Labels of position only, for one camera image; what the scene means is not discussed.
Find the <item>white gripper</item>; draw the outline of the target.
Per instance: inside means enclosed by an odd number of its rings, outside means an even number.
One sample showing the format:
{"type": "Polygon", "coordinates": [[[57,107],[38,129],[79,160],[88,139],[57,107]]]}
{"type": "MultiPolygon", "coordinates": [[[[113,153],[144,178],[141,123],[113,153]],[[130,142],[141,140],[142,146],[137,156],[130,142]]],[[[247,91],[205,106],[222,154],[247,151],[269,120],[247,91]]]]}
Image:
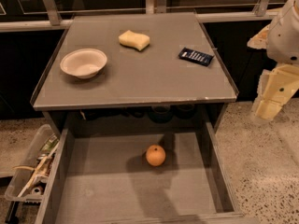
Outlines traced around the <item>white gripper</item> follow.
{"type": "Polygon", "coordinates": [[[267,56],[279,63],[272,71],[263,70],[251,109],[256,122],[266,123],[299,91],[299,66],[292,65],[299,64],[299,0],[288,0],[247,46],[266,49],[267,56]]]}

